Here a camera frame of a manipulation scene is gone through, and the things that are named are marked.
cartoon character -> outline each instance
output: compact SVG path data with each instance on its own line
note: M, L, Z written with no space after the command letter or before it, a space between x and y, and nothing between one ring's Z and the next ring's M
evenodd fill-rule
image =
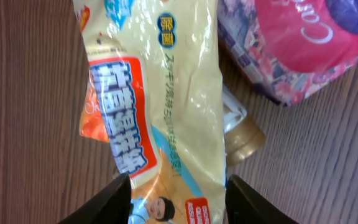
M171 200L159 197L150 203L143 198L131 200L128 224L142 224L150 218L158 222L167 222L175 216L175 207Z

